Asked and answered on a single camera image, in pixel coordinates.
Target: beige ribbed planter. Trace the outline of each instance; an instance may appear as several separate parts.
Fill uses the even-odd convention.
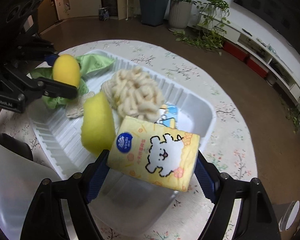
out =
[[[169,12],[169,30],[181,32],[189,22],[192,3],[171,0]]]

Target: white cartoon dog print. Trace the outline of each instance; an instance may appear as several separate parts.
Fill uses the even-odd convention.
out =
[[[166,133],[163,135],[164,141],[160,141],[159,136],[150,138],[151,147],[149,149],[148,164],[146,170],[154,173],[157,168],[161,169],[159,175],[166,177],[180,166],[183,141],[180,135],[177,139]]]

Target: tablecloth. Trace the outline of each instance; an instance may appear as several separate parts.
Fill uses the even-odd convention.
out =
[[[248,127],[231,98],[204,70],[164,48],[141,41],[105,40],[82,44],[60,54],[79,56],[93,49],[103,49],[157,71],[192,90],[215,107],[217,121],[204,157],[221,172],[234,179],[250,181],[257,177],[257,166]],[[0,132],[29,144],[34,161],[51,167],[26,114],[2,110]],[[232,239],[239,213],[236,200],[224,239]],[[168,210],[143,236],[133,239],[196,240],[212,211],[213,204],[204,197],[195,176],[188,192],[180,193]],[[132,239],[122,236],[101,221],[96,221],[104,239]]]

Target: metal bolt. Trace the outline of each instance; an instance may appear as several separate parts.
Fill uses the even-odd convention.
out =
[[[43,185],[48,185],[50,183],[50,179],[44,179],[43,181],[42,181],[42,184]]]
[[[259,185],[259,184],[261,183],[261,180],[258,179],[258,178],[253,178],[253,179],[252,179],[252,182],[253,182],[254,184]]]
[[[223,178],[223,179],[229,179],[229,174],[228,173],[226,173],[226,172],[222,172],[222,173],[220,173],[220,176],[221,176],[221,178]]]
[[[38,81],[37,84],[38,84],[39,87],[43,87],[44,86],[44,83],[42,81]]]
[[[81,172],[76,172],[75,174],[73,174],[73,178],[74,179],[80,179],[82,177],[82,173]]]
[[[19,94],[19,95],[18,95],[18,100],[19,100],[19,101],[25,100],[25,95],[24,95],[24,94]]]

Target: brown floor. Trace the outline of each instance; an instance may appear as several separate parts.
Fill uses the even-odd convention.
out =
[[[294,126],[285,118],[278,93],[237,58],[224,51],[219,56],[177,42],[165,25],[150,27],[138,20],[70,19],[42,37],[52,41],[58,51],[98,40],[140,40],[193,62],[219,83],[243,115],[252,136],[258,174],[271,202],[300,200],[300,132],[293,133]],[[282,240],[291,239],[296,225],[282,233]]]

